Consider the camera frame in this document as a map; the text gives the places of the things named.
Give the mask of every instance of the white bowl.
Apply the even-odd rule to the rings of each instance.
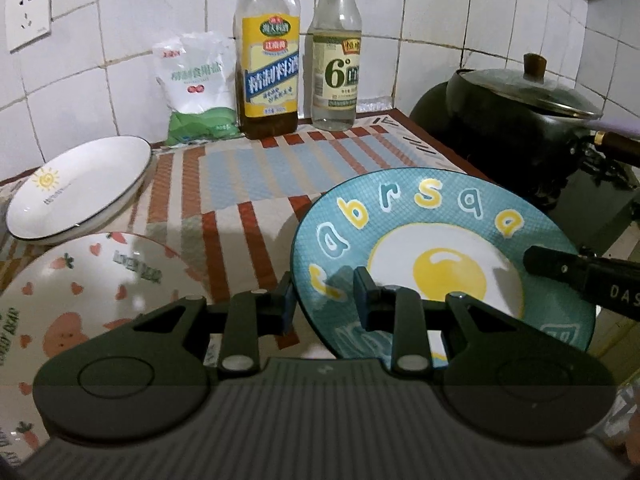
[[[0,452],[24,460],[47,441],[31,387],[48,359],[191,294],[210,300],[175,252],[136,235],[70,240],[28,265],[0,296]]]
[[[142,184],[153,155],[139,137],[92,140],[50,160],[29,177],[6,213],[14,238],[53,245],[113,218]]]

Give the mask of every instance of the yellow letter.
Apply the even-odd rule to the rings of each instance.
[[[495,217],[495,227],[505,238],[511,238],[523,226],[524,218],[515,209],[501,211]]]
[[[347,295],[339,288],[326,284],[326,272],[316,264],[309,265],[309,276],[311,276],[311,286],[316,292],[335,301],[346,301]]]
[[[425,209],[437,209],[442,205],[442,195],[439,189],[442,189],[441,181],[435,178],[425,178],[418,188],[420,193],[414,196],[415,203]]]
[[[359,200],[349,200],[345,202],[343,199],[338,199],[338,207],[342,214],[347,217],[347,220],[351,222],[358,229],[362,229],[369,221],[369,212],[364,204]]]

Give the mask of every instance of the vinegar bottle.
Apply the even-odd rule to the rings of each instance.
[[[321,130],[348,130],[356,118],[362,19],[356,0],[319,0],[314,39],[311,120]]]
[[[295,132],[300,0],[238,0],[234,28],[241,130],[249,139]]]

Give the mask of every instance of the yellow label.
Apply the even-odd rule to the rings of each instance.
[[[247,117],[298,110],[300,19],[264,14],[242,19],[242,76]]]
[[[314,34],[314,105],[353,110],[358,101],[360,38]]]

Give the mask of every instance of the kitchen counter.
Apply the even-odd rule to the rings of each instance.
[[[132,202],[102,231],[165,244],[203,277],[214,301],[273,288],[289,269],[300,219],[322,193],[358,174],[425,166],[482,178],[465,160],[398,110],[364,114],[346,132],[302,122],[295,134],[261,141],[224,140],[159,149],[156,167]],[[11,195],[21,182],[0,190]],[[6,236],[0,245],[0,291],[46,248]],[[215,359],[214,338],[209,359]],[[260,354],[327,358],[300,309],[286,336],[260,339]]]

